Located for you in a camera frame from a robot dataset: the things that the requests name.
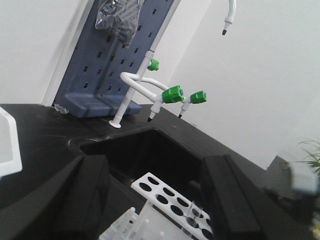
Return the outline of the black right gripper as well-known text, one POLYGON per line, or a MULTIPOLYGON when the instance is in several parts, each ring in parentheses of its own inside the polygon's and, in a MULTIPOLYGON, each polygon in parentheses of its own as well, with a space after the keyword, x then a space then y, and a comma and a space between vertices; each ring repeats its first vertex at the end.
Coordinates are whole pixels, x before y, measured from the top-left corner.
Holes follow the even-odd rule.
POLYGON ((200 189, 216 240, 313 240, 320 182, 309 164, 273 161, 263 193, 229 155, 203 158, 200 189))

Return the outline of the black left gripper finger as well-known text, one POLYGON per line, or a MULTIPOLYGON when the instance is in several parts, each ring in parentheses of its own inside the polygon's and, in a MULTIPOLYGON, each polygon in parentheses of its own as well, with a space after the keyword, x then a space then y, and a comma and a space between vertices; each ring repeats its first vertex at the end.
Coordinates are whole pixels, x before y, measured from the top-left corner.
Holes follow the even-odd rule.
POLYGON ((74 159, 0 211, 2 240, 97 240, 110 189, 104 155, 74 159))

